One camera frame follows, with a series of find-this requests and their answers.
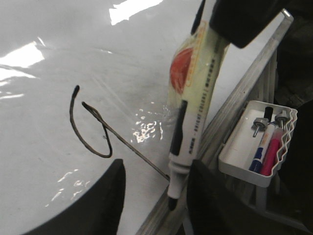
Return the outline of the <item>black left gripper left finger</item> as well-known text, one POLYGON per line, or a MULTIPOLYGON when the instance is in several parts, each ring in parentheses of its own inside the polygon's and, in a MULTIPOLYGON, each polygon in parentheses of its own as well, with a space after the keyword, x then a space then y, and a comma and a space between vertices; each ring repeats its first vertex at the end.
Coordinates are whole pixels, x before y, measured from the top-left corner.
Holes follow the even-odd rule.
POLYGON ((71 206, 27 235, 115 235, 124 208, 126 171, 112 162, 99 180, 71 206))

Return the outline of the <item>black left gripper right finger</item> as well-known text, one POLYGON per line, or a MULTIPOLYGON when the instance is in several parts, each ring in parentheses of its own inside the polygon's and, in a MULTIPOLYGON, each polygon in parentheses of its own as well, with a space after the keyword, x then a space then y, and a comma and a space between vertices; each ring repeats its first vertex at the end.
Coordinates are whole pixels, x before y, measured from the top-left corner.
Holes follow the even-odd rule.
POLYGON ((187 207, 196 235, 303 235, 304 231, 255 213, 225 188, 200 160, 187 184, 187 207))

